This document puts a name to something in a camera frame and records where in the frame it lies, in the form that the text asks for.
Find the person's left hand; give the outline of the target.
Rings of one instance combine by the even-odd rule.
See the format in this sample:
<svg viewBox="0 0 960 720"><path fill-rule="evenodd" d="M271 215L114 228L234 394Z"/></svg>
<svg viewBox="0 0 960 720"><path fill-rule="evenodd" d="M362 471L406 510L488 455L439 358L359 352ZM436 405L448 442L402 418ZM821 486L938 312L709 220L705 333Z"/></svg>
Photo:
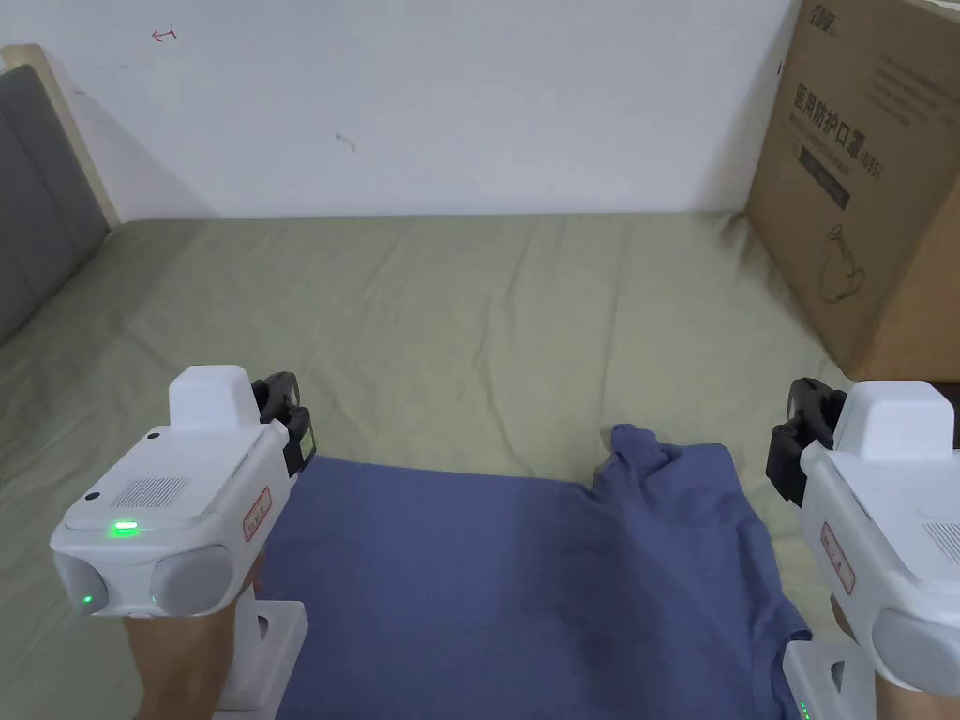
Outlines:
<svg viewBox="0 0 960 720"><path fill-rule="evenodd" d="M239 598L204 616L125 618L134 666L148 693L218 695L233 663Z"/></svg>

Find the person's right hand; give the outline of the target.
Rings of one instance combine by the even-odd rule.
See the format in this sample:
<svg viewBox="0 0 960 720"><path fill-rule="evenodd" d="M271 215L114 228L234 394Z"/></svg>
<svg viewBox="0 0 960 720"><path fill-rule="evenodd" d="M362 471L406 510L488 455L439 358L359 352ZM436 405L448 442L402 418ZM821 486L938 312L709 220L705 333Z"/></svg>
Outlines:
<svg viewBox="0 0 960 720"><path fill-rule="evenodd" d="M957 585L858 579L832 597L852 641L842 692L858 696L853 719L959 716Z"/></svg>

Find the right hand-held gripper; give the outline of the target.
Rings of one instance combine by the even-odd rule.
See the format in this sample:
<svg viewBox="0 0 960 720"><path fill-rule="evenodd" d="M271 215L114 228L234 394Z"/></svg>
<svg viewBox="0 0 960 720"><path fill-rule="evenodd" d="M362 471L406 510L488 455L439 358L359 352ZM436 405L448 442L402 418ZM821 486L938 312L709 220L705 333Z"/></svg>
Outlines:
<svg viewBox="0 0 960 720"><path fill-rule="evenodd" d="M791 384L765 473L796 506L831 597L861 578L957 585L959 595L953 435L951 402L926 382ZM851 638L787 645L783 669L801 718L853 719L858 696L841 690L851 646Z"/></svg>

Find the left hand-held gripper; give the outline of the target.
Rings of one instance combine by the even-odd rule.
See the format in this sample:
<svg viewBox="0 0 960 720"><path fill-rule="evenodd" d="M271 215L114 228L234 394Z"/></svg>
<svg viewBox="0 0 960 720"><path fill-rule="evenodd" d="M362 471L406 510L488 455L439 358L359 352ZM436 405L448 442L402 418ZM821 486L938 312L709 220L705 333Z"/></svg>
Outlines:
<svg viewBox="0 0 960 720"><path fill-rule="evenodd" d="M297 601L246 576L316 453L296 376L192 366L150 429L65 513L50 541L81 616L197 617L239 598L222 710L275 710L308 630Z"/></svg>

